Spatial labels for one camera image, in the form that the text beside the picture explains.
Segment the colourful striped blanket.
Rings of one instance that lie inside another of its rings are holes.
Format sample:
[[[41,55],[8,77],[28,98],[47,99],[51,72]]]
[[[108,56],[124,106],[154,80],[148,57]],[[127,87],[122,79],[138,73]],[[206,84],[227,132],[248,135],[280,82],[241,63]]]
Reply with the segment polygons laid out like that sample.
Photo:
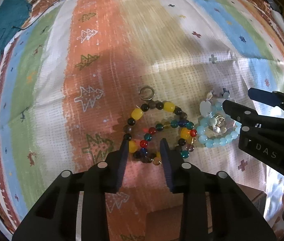
[[[284,27],[265,0],[31,0],[29,18],[0,60],[0,229],[7,238],[63,170],[79,173],[157,123],[166,137],[174,107],[216,139],[201,112],[228,94],[284,90]]]

